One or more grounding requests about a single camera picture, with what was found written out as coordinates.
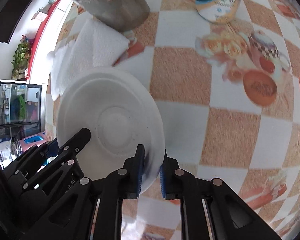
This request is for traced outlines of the white foam plate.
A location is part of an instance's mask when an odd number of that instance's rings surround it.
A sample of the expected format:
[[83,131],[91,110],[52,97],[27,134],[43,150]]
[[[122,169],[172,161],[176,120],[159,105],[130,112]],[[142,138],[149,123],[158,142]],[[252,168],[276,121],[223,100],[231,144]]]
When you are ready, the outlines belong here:
[[91,138],[77,160],[92,180],[106,177],[145,147],[141,191],[156,180],[165,154],[164,128],[158,107],[141,82],[122,70],[97,67],[80,74],[61,97],[56,136],[64,145],[79,130]]

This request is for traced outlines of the pink plastic stool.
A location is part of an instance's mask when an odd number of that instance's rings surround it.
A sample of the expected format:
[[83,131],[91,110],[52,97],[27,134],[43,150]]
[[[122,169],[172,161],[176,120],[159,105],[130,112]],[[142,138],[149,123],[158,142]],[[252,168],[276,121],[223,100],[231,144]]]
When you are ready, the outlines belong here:
[[47,137],[45,132],[40,132],[29,137],[25,137],[20,140],[21,149],[23,152],[27,151],[34,145],[40,146],[41,144],[47,142]]

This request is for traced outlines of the white printed bag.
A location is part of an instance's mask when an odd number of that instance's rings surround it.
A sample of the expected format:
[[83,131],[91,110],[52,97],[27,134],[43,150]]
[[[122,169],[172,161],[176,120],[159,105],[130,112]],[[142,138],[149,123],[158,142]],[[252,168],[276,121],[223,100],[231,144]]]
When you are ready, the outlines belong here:
[[0,166],[4,170],[12,161],[22,154],[19,141],[0,139]]

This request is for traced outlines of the glass display cabinet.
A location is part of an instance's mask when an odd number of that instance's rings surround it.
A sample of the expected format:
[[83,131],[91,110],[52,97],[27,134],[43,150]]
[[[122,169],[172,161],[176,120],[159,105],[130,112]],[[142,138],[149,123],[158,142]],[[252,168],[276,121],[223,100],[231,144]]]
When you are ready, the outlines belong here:
[[0,80],[0,139],[41,132],[41,98],[41,85]]

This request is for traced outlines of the potted green plant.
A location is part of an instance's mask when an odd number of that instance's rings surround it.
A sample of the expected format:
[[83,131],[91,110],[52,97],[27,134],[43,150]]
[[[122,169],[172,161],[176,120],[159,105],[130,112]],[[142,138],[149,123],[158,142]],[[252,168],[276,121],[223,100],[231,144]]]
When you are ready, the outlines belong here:
[[26,80],[28,77],[33,41],[34,38],[29,38],[25,35],[21,37],[11,61],[13,80]]

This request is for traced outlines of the patterned tablecloth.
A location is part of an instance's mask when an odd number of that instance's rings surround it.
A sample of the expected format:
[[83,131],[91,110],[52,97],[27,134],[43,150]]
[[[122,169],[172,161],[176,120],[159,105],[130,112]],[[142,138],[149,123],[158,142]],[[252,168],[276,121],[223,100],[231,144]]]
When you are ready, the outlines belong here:
[[148,88],[166,150],[221,177],[282,239],[300,232],[300,7],[241,0],[234,19],[202,19],[195,0],[146,0],[117,68]]

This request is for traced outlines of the white paper napkin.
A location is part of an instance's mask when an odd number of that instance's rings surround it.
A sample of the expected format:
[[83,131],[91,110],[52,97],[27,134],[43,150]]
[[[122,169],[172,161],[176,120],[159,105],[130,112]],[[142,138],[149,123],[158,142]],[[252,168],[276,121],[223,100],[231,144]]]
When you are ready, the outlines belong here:
[[129,48],[129,39],[96,20],[87,20],[75,40],[48,53],[51,97],[56,101],[66,88],[94,67],[111,67]]

